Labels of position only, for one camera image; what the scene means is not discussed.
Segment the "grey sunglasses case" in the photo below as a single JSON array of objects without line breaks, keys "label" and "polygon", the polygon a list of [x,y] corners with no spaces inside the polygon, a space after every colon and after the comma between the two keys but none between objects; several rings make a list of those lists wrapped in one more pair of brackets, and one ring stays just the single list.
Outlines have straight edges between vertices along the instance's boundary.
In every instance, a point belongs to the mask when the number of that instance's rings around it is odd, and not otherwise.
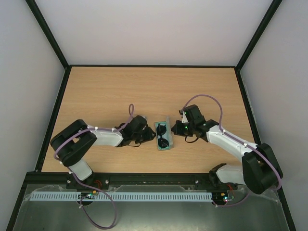
[{"label": "grey sunglasses case", "polygon": [[167,116],[165,118],[165,120],[163,120],[163,121],[157,121],[157,122],[154,123],[155,133],[156,133],[156,128],[157,128],[158,124],[166,125],[166,127],[167,127],[167,132],[166,132],[166,134],[163,137],[166,138],[169,141],[169,147],[167,147],[165,149],[161,149],[158,146],[158,138],[157,138],[157,134],[156,134],[157,148],[158,148],[159,151],[171,150],[173,148],[173,146],[174,146],[174,142],[173,142],[173,137],[172,137],[172,133],[171,133],[171,126],[170,126],[170,118],[169,118],[169,116]]}]

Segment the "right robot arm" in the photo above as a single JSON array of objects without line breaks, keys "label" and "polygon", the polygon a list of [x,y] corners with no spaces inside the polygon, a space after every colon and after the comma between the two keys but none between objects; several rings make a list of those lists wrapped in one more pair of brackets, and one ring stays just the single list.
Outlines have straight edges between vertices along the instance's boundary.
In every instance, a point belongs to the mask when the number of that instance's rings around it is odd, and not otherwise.
[{"label": "right robot arm", "polygon": [[171,129],[174,135],[195,136],[220,147],[240,161],[238,166],[223,163],[210,170],[210,184],[214,188],[233,183],[245,185],[255,194],[262,194],[269,188],[281,186],[283,173],[268,144],[248,142],[224,130],[219,122],[206,120],[195,104],[181,109],[179,114],[181,120],[177,120]]}]

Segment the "dark aviator sunglasses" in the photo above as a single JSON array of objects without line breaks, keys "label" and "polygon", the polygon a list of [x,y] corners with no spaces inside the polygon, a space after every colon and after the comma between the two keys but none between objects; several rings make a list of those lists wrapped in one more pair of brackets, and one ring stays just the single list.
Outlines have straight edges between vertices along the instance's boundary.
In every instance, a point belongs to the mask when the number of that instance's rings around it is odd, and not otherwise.
[{"label": "dark aviator sunglasses", "polygon": [[158,146],[161,149],[165,149],[165,148],[169,147],[169,141],[166,138],[163,137],[166,134],[166,132],[167,132],[166,125],[161,125],[161,124],[157,125],[156,134],[157,134],[157,138],[158,138]]}]

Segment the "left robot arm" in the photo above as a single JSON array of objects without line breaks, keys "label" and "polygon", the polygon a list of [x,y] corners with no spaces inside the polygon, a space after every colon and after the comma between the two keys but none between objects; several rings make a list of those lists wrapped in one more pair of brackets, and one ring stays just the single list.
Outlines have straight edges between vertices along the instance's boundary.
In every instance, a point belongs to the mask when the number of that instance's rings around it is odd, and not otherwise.
[{"label": "left robot arm", "polygon": [[128,122],[113,128],[99,128],[87,125],[78,119],[63,131],[55,135],[50,145],[54,158],[61,162],[81,181],[89,178],[93,171],[83,156],[92,146],[123,147],[131,142],[139,145],[153,140],[155,132],[148,126],[147,120],[137,115],[130,116]]}]

